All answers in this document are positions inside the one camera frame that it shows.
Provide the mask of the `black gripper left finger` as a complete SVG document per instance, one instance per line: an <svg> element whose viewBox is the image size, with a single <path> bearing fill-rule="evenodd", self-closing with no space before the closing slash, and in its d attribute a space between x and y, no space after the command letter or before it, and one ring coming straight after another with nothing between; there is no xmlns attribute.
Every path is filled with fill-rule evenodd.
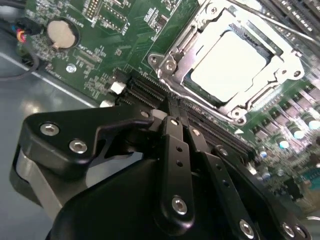
<svg viewBox="0 0 320 240"><path fill-rule="evenodd" d="M195 227L190 146L179 115L135 105L36 113L22 124L15 189L55 221L78 194L139 161L159 163L153 213L167 235Z"/></svg>

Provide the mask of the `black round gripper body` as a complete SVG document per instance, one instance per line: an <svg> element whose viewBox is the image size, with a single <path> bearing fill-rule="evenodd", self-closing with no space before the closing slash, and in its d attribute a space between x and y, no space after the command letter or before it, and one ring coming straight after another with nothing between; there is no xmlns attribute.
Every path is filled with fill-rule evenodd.
<svg viewBox="0 0 320 240"><path fill-rule="evenodd" d="M54 220L52 240L173 240L154 218L155 160L140 160L70 199Z"/></svg>

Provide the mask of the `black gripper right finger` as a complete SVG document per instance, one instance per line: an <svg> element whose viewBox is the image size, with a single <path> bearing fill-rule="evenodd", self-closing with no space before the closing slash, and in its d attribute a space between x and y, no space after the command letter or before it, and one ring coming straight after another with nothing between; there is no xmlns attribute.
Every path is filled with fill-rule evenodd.
<svg viewBox="0 0 320 240"><path fill-rule="evenodd" d="M311 234L246 168L254 154L230 134L209 126L200 111L178 100L177 110L195 165L214 188L227 240L310 240Z"/></svg>

